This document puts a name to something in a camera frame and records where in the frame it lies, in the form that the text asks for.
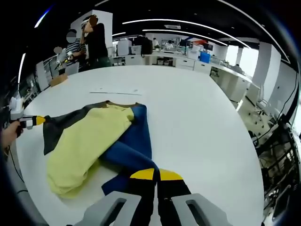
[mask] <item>office desk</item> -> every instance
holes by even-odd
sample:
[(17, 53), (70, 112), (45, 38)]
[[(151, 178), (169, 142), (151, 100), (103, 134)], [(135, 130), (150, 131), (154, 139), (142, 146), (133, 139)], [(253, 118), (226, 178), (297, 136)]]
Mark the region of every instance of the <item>office desk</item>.
[[(118, 86), (143, 95), (89, 93)], [(192, 193), (225, 211), (232, 225), (260, 225), (263, 183), (256, 151), (238, 113), (209, 76), (163, 66), (94, 69), (44, 90), (25, 114), (54, 117), (104, 100), (145, 104), (154, 162), (180, 174)], [(87, 207), (103, 197), (101, 185), (116, 175), (102, 166), (76, 199), (63, 200), (46, 181), (49, 155), (43, 154), (42, 126), (25, 130), (16, 145), (29, 194), (50, 226), (80, 221)]]

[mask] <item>striped shirt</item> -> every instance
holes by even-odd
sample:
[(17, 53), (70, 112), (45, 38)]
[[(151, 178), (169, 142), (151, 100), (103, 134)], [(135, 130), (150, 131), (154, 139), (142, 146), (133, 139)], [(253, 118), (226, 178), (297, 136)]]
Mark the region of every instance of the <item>striped shirt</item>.
[[(74, 52), (80, 52), (80, 51), (85, 51), (86, 52), (86, 46), (85, 44), (80, 43), (80, 39), (76, 39), (74, 43), (71, 43), (67, 46), (66, 49), (66, 58), (68, 57), (68, 53), (71, 51), (72, 53)], [(74, 64), (79, 61), (78, 57), (74, 57), (72, 61), (67, 63), (67, 66), (70, 66), (71, 64)]]

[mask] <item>yellow sweater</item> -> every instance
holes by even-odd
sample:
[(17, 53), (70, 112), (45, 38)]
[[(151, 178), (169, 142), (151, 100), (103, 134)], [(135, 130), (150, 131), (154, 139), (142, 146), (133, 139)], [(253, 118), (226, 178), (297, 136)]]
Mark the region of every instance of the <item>yellow sweater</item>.
[(131, 125), (131, 108), (107, 107), (92, 108), (82, 120), (63, 131), (47, 164), (52, 192), (64, 198), (74, 197), (98, 168), (98, 157)]

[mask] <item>cardboard box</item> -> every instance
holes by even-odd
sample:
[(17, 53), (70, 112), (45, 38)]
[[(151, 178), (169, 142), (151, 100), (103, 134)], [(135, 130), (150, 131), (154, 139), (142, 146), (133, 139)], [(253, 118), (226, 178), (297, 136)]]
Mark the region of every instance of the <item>cardboard box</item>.
[(68, 78), (67, 74), (61, 74), (59, 76), (57, 76), (56, 78), (54, 78), (52, 81), (50, 81), (50, 86), (54, 87), (60, 83), (62, 83), (63, 81), (65, 81)]

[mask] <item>human hand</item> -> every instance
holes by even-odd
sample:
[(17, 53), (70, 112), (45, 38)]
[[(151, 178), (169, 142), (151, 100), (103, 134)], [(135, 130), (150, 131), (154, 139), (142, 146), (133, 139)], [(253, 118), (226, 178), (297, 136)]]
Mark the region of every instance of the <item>human hand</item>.
[(14, 121), (2, 132), (2, 148), (6, 148), (17, 138), (17, 128), (20, 126), (19, 121)]

